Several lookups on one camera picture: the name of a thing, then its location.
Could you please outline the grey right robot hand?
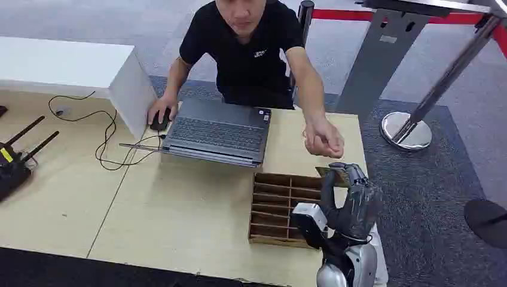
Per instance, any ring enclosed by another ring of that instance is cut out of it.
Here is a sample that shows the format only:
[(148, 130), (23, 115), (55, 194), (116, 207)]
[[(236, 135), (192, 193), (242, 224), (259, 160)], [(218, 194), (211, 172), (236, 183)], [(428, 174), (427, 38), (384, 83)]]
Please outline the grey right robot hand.
[[(319, 206), (328, 226), (356, 242), (368, 242), (382, 202), (382, 189), (357, 164), (330, 163), (316, 168), (322, 177)], [(335, 204), (334, 188), (345, 188), (342, 207)]]

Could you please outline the person's right hand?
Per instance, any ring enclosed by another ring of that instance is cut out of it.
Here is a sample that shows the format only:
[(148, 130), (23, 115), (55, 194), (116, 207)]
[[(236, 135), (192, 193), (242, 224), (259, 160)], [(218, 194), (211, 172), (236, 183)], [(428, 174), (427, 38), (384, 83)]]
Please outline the person's right hand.
[(178, 98), (175, 94), (164, 94), (157, 99), (148, 111), (148, 124), (162, 123), (165, 118), (172, 121), (178, 112)]

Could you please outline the person's left hand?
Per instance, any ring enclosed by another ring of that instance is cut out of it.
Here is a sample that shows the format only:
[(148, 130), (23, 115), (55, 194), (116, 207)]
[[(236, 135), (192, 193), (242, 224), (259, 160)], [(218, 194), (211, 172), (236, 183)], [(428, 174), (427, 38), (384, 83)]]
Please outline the person's left hand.
[(306, 119), (304, 134), (304, 144), (310, 154), (330, 158), (344, 155), (344, 139), (325, 116)]

